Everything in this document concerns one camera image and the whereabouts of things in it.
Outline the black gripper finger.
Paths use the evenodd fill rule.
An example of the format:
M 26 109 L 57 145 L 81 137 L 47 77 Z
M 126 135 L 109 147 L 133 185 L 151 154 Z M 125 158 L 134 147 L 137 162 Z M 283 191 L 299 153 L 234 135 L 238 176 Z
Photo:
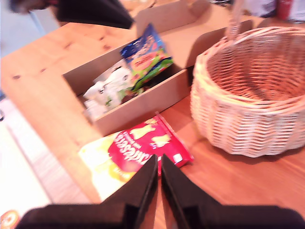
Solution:
M 210 213 L 220 206 L 167 155 L 162 156 L 162 189 L 180 229 L 215 229 Z
M 130 29 L 134 20 L 118 0 L 60 0 L 59 21 Z
M 153 155 L 120 189 L 102 202 L 102 229 L 138 229 L 156 192 L 157 157 Z

